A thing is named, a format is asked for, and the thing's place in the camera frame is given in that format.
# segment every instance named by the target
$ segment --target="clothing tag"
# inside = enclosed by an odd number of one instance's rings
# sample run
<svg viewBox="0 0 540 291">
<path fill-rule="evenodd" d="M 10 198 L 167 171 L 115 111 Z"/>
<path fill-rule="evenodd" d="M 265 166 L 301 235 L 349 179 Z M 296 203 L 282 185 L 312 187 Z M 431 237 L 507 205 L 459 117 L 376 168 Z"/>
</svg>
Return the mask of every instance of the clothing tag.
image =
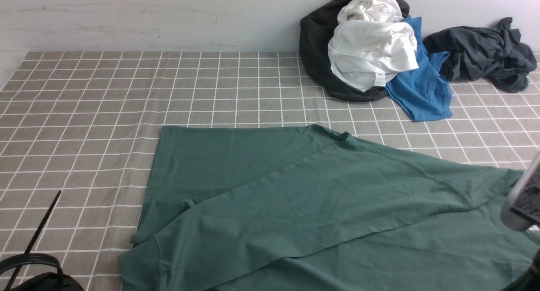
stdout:
<svg viewBox="0 0 540 291">
<path fill-rule="evenodd" d="M 386 86 L 386 77 L 384 74 L 375 73 L 375 86 Z"/>
</svg>

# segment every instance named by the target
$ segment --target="clothing pile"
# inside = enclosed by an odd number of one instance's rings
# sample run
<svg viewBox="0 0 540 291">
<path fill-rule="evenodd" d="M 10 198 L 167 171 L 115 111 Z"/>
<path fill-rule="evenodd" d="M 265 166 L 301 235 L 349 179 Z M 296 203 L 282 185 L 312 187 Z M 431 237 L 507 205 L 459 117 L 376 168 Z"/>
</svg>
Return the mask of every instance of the clothing pile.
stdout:
<svg viewBox="0 0 540 291">
<path fill-rule="evenodd" d="M 333 0 L 300 22 L 305 71 L 344 101 L 389 95 L 413 121 L 448 118 L 449 81 L 486 78 L 507 92 L 528 85 L 536 68 L 519 30 L 504 18 L 494 30 L 455 27 L 422 41 L 422 19 L 403 0 Z"/>
<path fill-rule="evenodd" d="M 337 14 L 339 25 L 328 43 L 332 72 L 365 92 L 418 68 L 414 31 L 397 22 L 402 20 L 396 0 L 351 1 Z"/>
<path fill-rule="evenodd" d="M 164 126 L 124 291 L 499 291 L 540 235 L 499 214 L 522 171 L 321 126 Z"/>
</svg>

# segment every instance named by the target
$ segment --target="t-shirt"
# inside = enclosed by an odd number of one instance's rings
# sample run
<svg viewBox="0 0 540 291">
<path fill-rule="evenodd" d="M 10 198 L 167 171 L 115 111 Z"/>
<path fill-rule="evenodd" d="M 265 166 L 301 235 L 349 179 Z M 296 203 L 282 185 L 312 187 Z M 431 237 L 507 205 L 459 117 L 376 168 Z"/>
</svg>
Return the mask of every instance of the t-shirt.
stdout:
<svg viewBox="0 0 540 291">
<path fill-rule="evenodd" d="M 440 66 L 448 58 L 443 51 L 428 55 L 422 43 L 422 18 L 405 18 L 418 41 L 416 61 L 419 68 L 401 72 L 386 84 L 386 90 L 413 121 L 431 121 L 452 116 L 452 91 L 447 80 L 439 75 Z"/>
<path fill-rule="evenodd" d="M 540 241 L 498 212 L 521 171 L 320 126 L 165 126 L 124 291 L 497 291 Z"/>
</svg>

